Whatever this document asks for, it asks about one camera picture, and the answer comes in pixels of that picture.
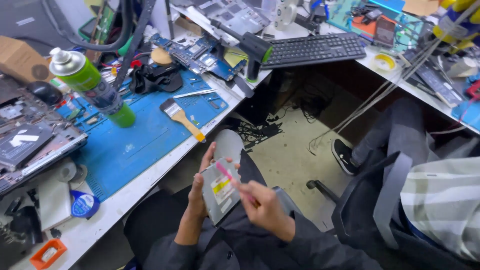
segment keyboard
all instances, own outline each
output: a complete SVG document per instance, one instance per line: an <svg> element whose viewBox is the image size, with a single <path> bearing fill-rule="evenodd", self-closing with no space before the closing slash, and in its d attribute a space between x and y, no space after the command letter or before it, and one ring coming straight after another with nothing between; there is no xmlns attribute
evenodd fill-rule
<svg viewBox="0 0 480 270"><path fill-rule="evenodd" d="M273 51L262 69L320 64L367 56L360 37L352 32L270 41Z"/></svg>

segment paint brush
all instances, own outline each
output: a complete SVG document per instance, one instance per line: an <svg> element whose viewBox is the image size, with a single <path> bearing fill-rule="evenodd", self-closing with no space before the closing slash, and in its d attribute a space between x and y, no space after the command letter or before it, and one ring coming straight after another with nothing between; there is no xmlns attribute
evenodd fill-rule
<svg viewBox="0 0 480 270"><path fill-rule="evenodd" d="M160 105L160 110L164 111L173 121L183 124L199 142L206 142L205 135L203 135L202 132L187 119L185 111L173 98L169 98L163 102Z"/></svg>
<svg viewBox="0 0 480 270"><path fill-rule="evenodd" d="M220 162L218 162L218 161L215 162L215 166L216 166L216 169L219 172L221 172L224 176L226 176L230 181L232 181L232 180L235 181L235 182L237 181L236 179L233 179L233 177L230 175L230 173L228 173L228 171L225 169L225 167L223 167L223 165ZM258 208L260 206L260 203L252 195L250 195L248 193L245 193L245 192L243 192L243 194L245 194L247 196L248 200L252 202L252 204L255 208Z"/></svg>

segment black sneaker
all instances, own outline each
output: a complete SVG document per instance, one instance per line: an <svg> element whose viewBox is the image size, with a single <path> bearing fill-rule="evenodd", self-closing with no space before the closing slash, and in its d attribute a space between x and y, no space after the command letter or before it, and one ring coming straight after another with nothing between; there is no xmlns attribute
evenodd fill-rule
<svg viewBox="0 0 480 270"><path fill-rule="evenodd" d="M350 161L352 149L346 146L340 139L332 141L332 153L344 172L349 175L356 175L358 173L358 167Z"/></svg>

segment chair wheel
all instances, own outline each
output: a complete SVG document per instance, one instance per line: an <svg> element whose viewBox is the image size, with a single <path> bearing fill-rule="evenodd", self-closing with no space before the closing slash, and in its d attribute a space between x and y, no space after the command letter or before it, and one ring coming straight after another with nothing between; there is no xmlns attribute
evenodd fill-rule
<svg viewBox="0 0 480 270"><path fill-rule="evenodd" d="M315 186L315 181L314 181L314 180L309 180L309 181L307 182L307 188L308 188L308 189L314 189L314 188L316 188L316 186Z"/></svg>

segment green spray can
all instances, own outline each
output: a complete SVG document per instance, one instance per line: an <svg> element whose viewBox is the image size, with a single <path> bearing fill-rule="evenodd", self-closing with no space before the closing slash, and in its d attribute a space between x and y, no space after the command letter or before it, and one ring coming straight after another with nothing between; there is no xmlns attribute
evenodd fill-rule
<svg viewBox="0 0 480 270"><path fill-rule="evenodd" d="M50 71L119 127L135 122L135 113L92 63L77 51L50 51Z"/></svg>

